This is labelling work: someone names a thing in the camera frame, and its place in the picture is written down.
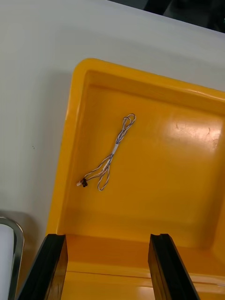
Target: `white table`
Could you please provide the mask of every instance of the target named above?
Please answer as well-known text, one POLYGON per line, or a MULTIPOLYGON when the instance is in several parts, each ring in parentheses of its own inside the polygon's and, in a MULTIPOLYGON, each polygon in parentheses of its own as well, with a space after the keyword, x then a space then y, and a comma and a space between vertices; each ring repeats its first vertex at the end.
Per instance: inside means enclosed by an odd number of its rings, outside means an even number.
POLYGON ((71 74, 95 57, 225 90, 225 35, 107 0, 0 3, 0 209, 45 235, 71 74))

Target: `white object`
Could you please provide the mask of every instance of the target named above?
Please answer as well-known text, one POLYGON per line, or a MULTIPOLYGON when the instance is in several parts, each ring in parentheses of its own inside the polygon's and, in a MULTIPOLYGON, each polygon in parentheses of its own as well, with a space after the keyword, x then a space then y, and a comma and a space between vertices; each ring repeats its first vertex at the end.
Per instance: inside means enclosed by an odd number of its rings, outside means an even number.
POLYGON ((0 300, 8 300, 13 265, 13 247, 13 229, 0 224, 0 300))

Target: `black object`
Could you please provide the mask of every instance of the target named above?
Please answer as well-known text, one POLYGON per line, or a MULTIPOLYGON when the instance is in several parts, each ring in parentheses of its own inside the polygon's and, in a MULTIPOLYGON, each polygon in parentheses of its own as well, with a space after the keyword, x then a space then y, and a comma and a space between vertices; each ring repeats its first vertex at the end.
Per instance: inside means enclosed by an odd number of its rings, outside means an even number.
POLYGON ((151 234, 148 263, 156 300, 200 300, 168 234, 151 234))
POLYGON ((144 10, 154 14, 163 15, 171 0, 148 0, 144 10))
POLYGON ((17 300, 61 299, 67 263, 66 236, 47 235, 17 300))
POLYGON ((85 178, 82 179, 81 183, 82 183, 83 187, 87 187, 88 186, 88 183, 87 183, 87 181, 86 181, 85 178))

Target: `yellow case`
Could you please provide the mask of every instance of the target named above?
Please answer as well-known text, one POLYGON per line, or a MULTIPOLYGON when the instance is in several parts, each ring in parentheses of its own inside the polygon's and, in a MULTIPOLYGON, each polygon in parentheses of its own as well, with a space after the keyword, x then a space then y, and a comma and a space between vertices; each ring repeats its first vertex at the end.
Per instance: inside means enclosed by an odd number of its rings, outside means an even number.
POLYGON ((76 67, 47 226, 67 235, 63 299, 151 299, 151 233, 171 235, 202 299, 225 299, 224 120, 224 92, 96 59, 76 67), (130 113, 105 190, 77 187, 130 113))

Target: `wire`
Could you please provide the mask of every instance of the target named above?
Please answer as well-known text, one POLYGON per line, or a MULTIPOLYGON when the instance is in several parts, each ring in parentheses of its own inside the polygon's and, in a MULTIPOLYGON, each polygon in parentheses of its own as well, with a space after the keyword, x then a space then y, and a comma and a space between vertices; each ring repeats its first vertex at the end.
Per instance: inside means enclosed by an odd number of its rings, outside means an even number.
POLYGON ((123 128, 122 130, 120 131, 120 133, 118 134, 117 136, 117 139, 116 139, 116 143, 115 143, 115 146, 111 152, 110 155, 108 155, 102 162, 101 164, 94 170, 92 170, 91 172, 87 173, 84 178, 79 181, 76 185, 77 186, 80 186, 80 185, 83 185, 83 187, 86 187, 88 185, 88 181, 93 179, 93 178, 98 178, 99 177, 99 181, 98 181, 98 184, 97 184, 97 188, 99 191, 103 191, 104 188, 106 187, 107 183, 109 182, 109 169, 110 169, 110 164, 112 162, 112 159, 113 159, 113 156, 118 148, 118 145, 119 143, 123 140, 124 136, 127 134, 127 131, 131 128, 131 126, 134 124, 136 120, 136 116, 135 114, 131 113, 130 115, 128 115, 127 117, 124 117, 123 118, 123 128), (95 175, 92 175, 90 176, 91 174, 93 174, 94 172, 96 172, 97 170, 99 170, 100 168, 102 167, 102 171, 100 171, 98 174, 95 174, 95 175), (106 182, 105 184, 100 187, 100 183, 103 179, 103 176, 107 173, 107 179, 106 179, 106 182))

